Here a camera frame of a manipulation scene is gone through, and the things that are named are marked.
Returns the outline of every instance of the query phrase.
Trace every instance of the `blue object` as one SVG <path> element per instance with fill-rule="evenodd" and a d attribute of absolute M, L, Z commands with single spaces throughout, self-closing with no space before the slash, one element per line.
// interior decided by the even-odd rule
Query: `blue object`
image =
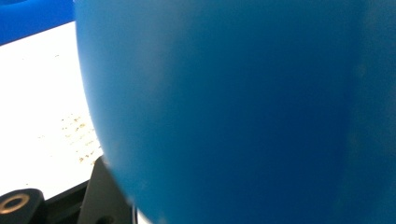
<path fill-rule="evenodd" d="M 154 223 L 393 223 L 396 2 L 80 0 L 109 168 Z"/>
<path fill-rule="evenodd" d="M 73 0 L 0 0 L 0 45 L 73 20 Z"/>

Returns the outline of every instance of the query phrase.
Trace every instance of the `bright blue object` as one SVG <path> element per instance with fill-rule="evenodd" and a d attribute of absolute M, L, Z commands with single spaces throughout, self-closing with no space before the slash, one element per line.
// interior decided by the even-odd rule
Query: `bright blue object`
<path fill-rule="evenodd" d="M 393 223 L 396 2 L 77 3 L 109 168 L 154 223 Z"/>
<path fill-rule="evenodd" d="M 73 19 L 73 0 L 0 0 L 0 45 Z"/>

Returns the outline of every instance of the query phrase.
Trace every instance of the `metal ring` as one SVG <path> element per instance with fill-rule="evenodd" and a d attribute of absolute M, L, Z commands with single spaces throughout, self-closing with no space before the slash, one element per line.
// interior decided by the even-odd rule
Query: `metal ring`
<path fill-rule="evenodd" d="M 8 203 L 20 199 L 21 201 L 15 205 L 12 205 L 10 207 L 6 206 Z M 24 193 L 19 193 L 16 194 L 12 197 L 7 198 L 5 201 L 0 203 L 0 214 L 8 214 L 17 211 L 18 209 L 24 207 L 28 202 L 29 202 L 29 195 L 24 194 Z"/>

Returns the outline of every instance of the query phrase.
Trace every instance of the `screw hole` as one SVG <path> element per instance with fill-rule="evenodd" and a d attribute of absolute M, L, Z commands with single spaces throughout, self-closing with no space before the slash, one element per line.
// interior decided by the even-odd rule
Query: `screw hole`
<path fill-rule="evenodd" d="M 101 217 L 96 221 L 96 224 L 112 224 L 114 223 L 114 218 L 111 216 Z"/>

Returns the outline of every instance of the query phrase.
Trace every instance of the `large blue rounded object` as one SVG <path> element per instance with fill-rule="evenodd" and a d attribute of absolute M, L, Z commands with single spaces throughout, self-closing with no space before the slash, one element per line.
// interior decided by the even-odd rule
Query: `large blue rounded object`
<path fill-rule="evenodd" d="M 109 169 L 153 222 L 395 223 L 396 2 L 78 0 Z"/>

